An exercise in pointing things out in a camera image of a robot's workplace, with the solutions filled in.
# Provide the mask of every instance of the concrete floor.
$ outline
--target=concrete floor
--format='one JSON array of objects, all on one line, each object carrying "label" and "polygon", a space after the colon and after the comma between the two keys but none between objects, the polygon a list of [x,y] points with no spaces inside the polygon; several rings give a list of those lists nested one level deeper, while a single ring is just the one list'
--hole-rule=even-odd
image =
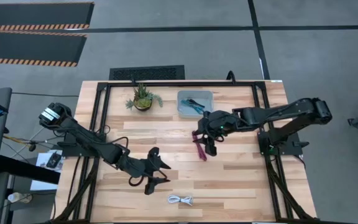
[{"label": "concrete floor", "polygon": [[[95,3],[91,28],[252,24],[246,0]],[[255,8],[260,26],[358,25],[358,1],[255,0]],[[358,223],[358,130],[346,121],[358,113],[358,30],[263,31],[261,35],[270,77],[283,80],[289,101],[320,97],[334,116],[328,125],[300,132],[301,140],[311,143],[304,152],[318,216]],[[77,95],[83,80],[107,80],[110,68],[181,64],[189,79],[222,79],[229,70],[237,79],[262,79],[252,31],[117,33],[90,34],[76,68],[0,65],[0,87]],[[7,120],[12,135],[31,137],[40,129],[39,113],[56,101],[75,109],[76,98],[13,95]],[[50,136],[44,130],[38,139]],[[3,146],[1,154],[13,152]],[[31,158],[37,153],[22,155]],[[20,182],[21,189],[28,187],[26,181]],[[45,205],[16,211],[14,223],[45,221],[51,206],[46,200]]]}]

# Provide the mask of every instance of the wooden tabletop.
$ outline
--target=wooden tabletop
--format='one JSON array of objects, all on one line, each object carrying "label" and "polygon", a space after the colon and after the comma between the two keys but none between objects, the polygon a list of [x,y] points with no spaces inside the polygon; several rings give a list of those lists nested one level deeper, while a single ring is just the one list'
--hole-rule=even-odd
[{"label": "wooden tabletop", "polygon": [[[83,82],[75,119],[90,126],[96,85]],[[270,106],[287,104],[282,82],[266,81]],[[111,90],[106,124],[111,127],[108,140],[129,138],[130,156],[146,158],[153,147],[160,148],[161,158],[172,170],[164,170],[171,182],[160,184],[152,195],[144,195],[144,183],[128,185],[129,176],[101,162],[94,197],[92,222],[251,222],[274,221],[272,200],[264,164],[259,153],[257,132],[233,133],[222,143],[217,142],[218,155],[206,162],[198,157],[191,132],[197,119],[183,119],[177,113],[179,90],[210,90],[214,94],[214,110],[254,106],[250,87],[150,87],[164,102],[146,111],[127,110],[125,102],[133,98],[130,87]],[[101,100],[98,121],[101,117]],[[276,122],[282,126],[287,121]],[[282,156],[288,189],[310,215],[315,216],[313,201],[303,164],[293,156]],[[68,191],[77,158],[64,161],[56,194],[57,214],[66,207]],[[80,161],[73,194],[78,187]],[[170,194],[192,195],[193,206],[169,204]],[[282,195],[278,190],[280,208],[285,217]],[[83,197],[80,217],[85,215],[87,194]]]}]

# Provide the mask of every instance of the plant pot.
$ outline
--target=plant pot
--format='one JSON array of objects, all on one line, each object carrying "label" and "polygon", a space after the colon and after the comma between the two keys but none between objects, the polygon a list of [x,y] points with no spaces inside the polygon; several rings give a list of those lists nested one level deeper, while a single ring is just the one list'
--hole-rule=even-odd
[{"label": "plant pot", "polygon": [[148,111],[152,107],[152,105],[153,105],[153,101],[151,102],[151,104],[150,104],[150,106],[148,108],[138,108],[136,105],[134,105],[134,106],[139,111]]}]

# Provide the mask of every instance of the white cable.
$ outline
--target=white cable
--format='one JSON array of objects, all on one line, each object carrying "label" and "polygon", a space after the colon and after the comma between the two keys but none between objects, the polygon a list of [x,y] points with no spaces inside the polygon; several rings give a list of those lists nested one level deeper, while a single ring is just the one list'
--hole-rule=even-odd
[{"label": "white cable", "polygon": [[185,198],[180,198],[176,195],[169,195],[168,196],[168,202],[169,203],[177,203],[177,202],[183,202],[186,203],[188,205],[193,206],[193,197],[192,196],[187,196]]},{"label": "white cable", "polygon": [[[31,141],[33,138],[35,138],[42,130],[44,130],[44,127],[42,127],[37,133],[35,133],[29,140]],[[21,149],[19,149],[11,158],[15,157],[20,153],[26,146],[23,146]]]}]

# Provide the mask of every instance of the plastic bin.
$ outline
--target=plastic bin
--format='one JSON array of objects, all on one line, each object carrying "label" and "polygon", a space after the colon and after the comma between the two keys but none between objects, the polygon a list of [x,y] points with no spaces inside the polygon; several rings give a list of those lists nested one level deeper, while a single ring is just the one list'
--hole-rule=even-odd
[{"label": "plastic bin", "polygon": [[204,111],[212,112],[214,108],[214,96],[211,91],[206,90],[181,90],[178,92],[177,109],[181,118],[202,118],[196,110],[189,106],[182,105],[181,100],[193,99],[197,103],[205,106]]}]

